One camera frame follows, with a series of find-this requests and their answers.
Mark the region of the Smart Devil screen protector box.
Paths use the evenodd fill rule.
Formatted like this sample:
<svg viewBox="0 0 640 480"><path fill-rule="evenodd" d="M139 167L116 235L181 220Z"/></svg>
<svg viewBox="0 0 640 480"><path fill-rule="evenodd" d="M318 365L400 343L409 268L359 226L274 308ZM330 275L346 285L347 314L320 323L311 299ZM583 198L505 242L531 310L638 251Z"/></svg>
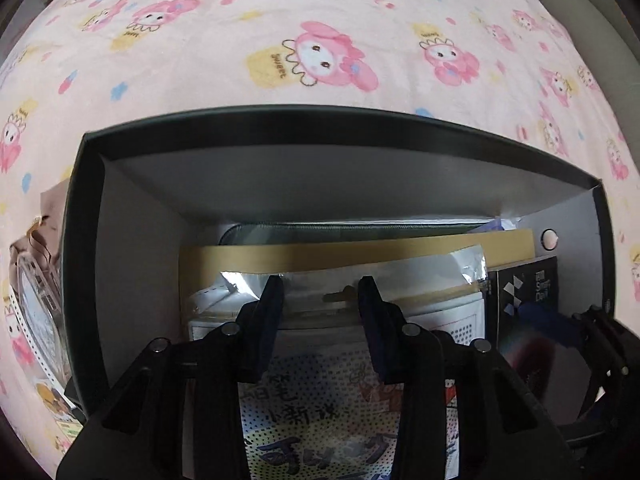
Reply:
<svg viewBox="0 0 640 480"><path fill-rule="evenodd" d="M588 392L590 369L576 348L565 348L518 318L521 304L559 309L558 259L540 257L488 270L486 335L541 402L552 420L578 419Z"/></svg>

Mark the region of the black storage box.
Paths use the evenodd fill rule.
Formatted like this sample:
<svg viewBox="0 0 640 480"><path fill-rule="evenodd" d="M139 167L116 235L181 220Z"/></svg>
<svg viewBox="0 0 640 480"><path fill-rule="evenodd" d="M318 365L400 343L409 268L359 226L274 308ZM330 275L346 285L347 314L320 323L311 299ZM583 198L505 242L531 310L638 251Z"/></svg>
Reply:
<svg viewBox="0 0 640 480"><path fill-rule="evenodd" d="M186 388L110 395L153 339L177 342L179 252L247 223L518 219L559 234L560 306L612 312L602 183L563 159L452 122L365 108L212 108L80 142L63 230L63 318L87 423L61 479L178 479Z"/></svg>

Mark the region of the orange red card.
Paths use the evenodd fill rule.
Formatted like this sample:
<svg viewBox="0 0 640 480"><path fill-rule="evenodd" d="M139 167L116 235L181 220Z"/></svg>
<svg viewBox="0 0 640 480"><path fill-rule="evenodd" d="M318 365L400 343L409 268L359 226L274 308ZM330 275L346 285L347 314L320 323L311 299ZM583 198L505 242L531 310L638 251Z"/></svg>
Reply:
<svg viewBox="0 0 640 480"><path fill-rule="evenodd" d="M44 423L44 433L54 448L65 454L84 425L74 416L70 404L48 382L37 379L34 388L50 417L50 422Z"/></svg>

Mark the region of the pink cartoon blanket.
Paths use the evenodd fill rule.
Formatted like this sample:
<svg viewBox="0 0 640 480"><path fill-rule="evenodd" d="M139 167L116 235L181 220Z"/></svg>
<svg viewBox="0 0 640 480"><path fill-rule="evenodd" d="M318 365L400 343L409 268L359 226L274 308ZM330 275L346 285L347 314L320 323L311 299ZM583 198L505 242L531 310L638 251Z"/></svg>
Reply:
<svg viewBox="0 0 640 480"><path fill-rule="evenodd" d="M639 324L634 140L597 54L539 0L54 0L1 66L1 244L42 213L80 139L196 108L314 103L460 122L601 178L620 319Z"/></svg>

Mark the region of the beige fabric pouch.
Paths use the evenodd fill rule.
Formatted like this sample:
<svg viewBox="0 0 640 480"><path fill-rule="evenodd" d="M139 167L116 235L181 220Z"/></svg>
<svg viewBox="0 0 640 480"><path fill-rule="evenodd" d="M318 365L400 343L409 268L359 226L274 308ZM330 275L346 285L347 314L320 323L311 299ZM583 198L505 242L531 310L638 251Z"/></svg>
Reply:
<svg viewBox="0 0 640 480"><path fill-rule="evenodd" d="M40 194L40 216L26 234L9 249L9 278L17 289L17 258L29 254L48 278L58 278L61 258L66 196L70 180L66 179Z"/></svg>

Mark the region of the comic pouch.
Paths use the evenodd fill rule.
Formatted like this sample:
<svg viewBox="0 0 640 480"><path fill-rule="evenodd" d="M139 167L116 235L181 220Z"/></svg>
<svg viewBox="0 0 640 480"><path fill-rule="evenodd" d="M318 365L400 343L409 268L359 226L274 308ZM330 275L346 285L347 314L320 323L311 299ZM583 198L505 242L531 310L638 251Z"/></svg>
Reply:
<svg viewBox="0 0 640 480"><path fill-rule="evenodd" d="M222 271L183 303L189 336L233 321L273 275L282 278L284 306L272 357L259 382L239 386L250 476L391 479L402 387L375 373L358 283L374 278L408 322L468 344L485 333L483 248L318 271Z"/></svg>

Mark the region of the clear bag with blue card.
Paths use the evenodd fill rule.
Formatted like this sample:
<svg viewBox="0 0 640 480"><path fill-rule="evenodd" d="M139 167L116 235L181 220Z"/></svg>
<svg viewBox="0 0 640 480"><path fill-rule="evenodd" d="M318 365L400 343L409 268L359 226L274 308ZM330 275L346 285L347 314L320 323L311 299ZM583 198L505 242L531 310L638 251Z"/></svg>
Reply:
<svg viewBox="0 0 640 480"><path fill-rule="evenodd" d="M29 252L19 252L11 269L16 305L6 312L6 322L15 356L27 367L40 366L64 388L72 373L58 288Z"/></svg>

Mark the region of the yellow envelope in box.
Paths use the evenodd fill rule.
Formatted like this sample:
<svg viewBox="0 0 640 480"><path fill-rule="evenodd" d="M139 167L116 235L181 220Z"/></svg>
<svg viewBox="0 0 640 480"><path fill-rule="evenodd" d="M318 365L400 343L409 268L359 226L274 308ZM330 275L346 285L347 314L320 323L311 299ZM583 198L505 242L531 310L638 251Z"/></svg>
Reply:
<svg viewBox="0 0 640 480"><path fill-rule="evenodd" d="M180 300L210 286L222 271L277 274L445 255L480 245L488 266L536 256L530 229L484 233L310 244L183 247L179 258Z"/></svg>

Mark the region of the grey sofa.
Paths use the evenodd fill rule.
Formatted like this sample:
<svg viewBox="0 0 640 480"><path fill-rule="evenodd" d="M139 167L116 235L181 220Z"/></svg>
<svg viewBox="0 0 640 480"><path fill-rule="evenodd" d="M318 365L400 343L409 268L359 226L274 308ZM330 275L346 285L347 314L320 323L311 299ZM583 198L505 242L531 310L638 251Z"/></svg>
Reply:
<svg viewBox="0 0 640 480"><path fill-rule="evenodd" d="M570 35L625 136L639 133L639 37L616 0L540 0Z"/></svg>

